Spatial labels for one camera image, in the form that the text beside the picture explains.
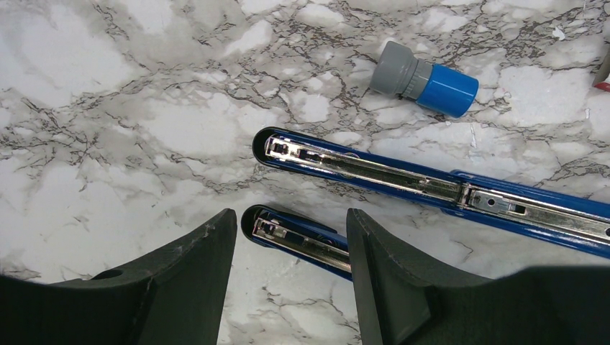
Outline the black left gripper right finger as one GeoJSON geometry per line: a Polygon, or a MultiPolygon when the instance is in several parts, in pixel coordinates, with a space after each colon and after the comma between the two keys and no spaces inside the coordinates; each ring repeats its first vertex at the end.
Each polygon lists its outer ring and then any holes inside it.
{"type": "Polygon", "coordinates": [[[499,279],[459,270],[346,216],[364,344],[607,344],[609,268],[529,267],[499,279]]]}

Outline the blue black stapler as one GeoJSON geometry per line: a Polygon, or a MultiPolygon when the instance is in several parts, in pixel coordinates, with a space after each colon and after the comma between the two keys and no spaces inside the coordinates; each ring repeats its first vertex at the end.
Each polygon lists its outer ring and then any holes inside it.
{"type": "Polygon", "coordinates": [[[278,127],[252,141],[258,162],[347,183],[567,248],[609,257],[609,205],[461,170],[444,172],[278,127]]]}

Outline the red white staple box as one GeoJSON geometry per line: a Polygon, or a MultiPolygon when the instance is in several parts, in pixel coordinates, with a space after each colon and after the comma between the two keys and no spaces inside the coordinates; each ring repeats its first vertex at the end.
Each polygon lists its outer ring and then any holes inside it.
{"type": "Polygon", "coordinates": [[[598,69],[595,78],[593,79],[592,86],[604,92],[610,91],[609,83],[609,70],[610,70],[610,51],[607,52],[604,60],[598,69]]]}

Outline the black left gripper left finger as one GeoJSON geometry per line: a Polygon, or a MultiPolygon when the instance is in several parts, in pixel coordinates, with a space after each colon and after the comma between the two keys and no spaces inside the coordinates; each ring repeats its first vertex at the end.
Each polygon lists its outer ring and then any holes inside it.
{"type": "Polygon", "coordinates": [[[90,280],[1,277],[3,344],[215,344],[235,250],[224,209],[188,234],[90,280]]]}

